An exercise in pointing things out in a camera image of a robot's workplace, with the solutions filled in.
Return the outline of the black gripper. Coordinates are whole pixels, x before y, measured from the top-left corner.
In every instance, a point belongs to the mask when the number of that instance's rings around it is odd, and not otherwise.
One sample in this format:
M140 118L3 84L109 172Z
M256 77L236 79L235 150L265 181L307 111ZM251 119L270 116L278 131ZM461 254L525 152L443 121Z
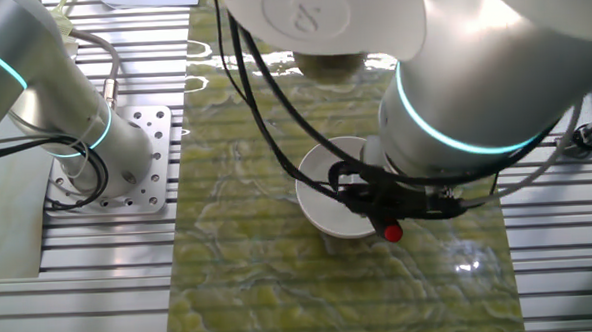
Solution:
M369 218L447 220L467 212L459 199L427 195L378 172L339 161L328 170L329 185L352 213Z

